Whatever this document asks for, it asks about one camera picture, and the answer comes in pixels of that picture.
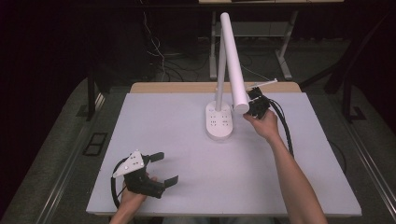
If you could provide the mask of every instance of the gray floor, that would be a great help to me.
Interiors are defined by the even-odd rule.
[[[207,40],[202,39],[201,45],[207,48]],[[283,79],[274,55],[274,50],[280,46],[279,40],[261,38],[252,41],[240,38],[237,46],[244,66],[245,81],[264,81],[264,77]],[[306,80],[332,65],[347,46],[348,42],[341,40],[292,41],[285,58],[293,81]],[[183,57],[171,49],[163,54],[167,58],[165,66],[169,76],[163,76],[159,66],[153,81],[210,81],[206,60],[208,49],[203,50],[197,59]],[[304,91],[340,165],[346,166],[346,178],[363,212],[362,217],[329,218],[329,221],[395,223],[383,196],[377,190],[377,184],[361,160],[361,146],[353,138],[354,133],[361,138],[362,145],[372,156],[389,187],[396,189],[395,135],[356,88],[352,94],[352,105],[358,106],[367,120],[345,123],[339,113],[341,92],[326,95],[322,89],[325,82],[326,78],[323,78]],[[65,104],[1,223],[108,223],[107,217],[89,215],[85,208],[128,91],[129,87],[114,86],[109,94],[98,101],[98,111],[93,120],[88,122],[85,117],[77,116],[81,107],[87,104],[86,81],[80,83]],[[98,157],[83,156],[81,152],[93,133],[108,133],[104,149]],[[280,220],[288,223],[286,218]]]

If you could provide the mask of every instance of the dark background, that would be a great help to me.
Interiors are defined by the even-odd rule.
[[[0,0],[0,217],[68,96],[89,71],[95,74],[100,91],[108,91],[116,82],[131,85],[153,77],[141,12],[87,12],[75,7],[76,3]],[[396,132],[396,11],[392,5],[392,1],[385,0],[346,0],[331,8],[312,5],[300,11],[292,36],[295,40],[359,41],[392,10],[363,49],[350,75]],[[191,57],[196,53],[196,37],[209,36],[210,12],[155,11],[148,16],[149,25],[162,42]],[[257,10],[254,14],[235,14],[242,19],[251,16],[261,15]]]

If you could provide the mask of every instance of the desk lamp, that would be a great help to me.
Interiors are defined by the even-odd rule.
[[[245,92],[244,79],[242,77],[241,65],[233,39],[233,28],[231,27],[228,13],[220,15],[221,36],[219,49],[219,71],[216,100],[210,102],[205,109],[206,130],[213,140],[224,140],[233,131],[232,111],[227,103],[222,101],[225,66],[227,64],[228,74],[233,96],[233,111],[237,114],[245,114],[249,110],[248,97]]]

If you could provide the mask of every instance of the hand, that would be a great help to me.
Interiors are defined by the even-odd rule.
[[[152,177],[151,179],[157,181],[156,176]],[[136,194],[129,191],[128,189],[124,189],[121,194],[119,210],[114,215],[114,217],[111,218],[110,224],[126,224],[131,221],[134,218],[134,214],[147,197],[147,195]]]
[[[244,114],[244,118],[253,125],[256,133],[265,138],[267,141],[272,141],[279,137],[279,130],[277,128],[277,116],[272,110],[267,110],[261,119],[255,119],[249,114]]]

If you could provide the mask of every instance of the lamp base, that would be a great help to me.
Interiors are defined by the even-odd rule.
[[[221,110],[216,111],[216,101],[210,102],[206,106],[206,131],[213,140],[227,139],[233,131],[233,117],[231,108],[224,102],[221,103]]]

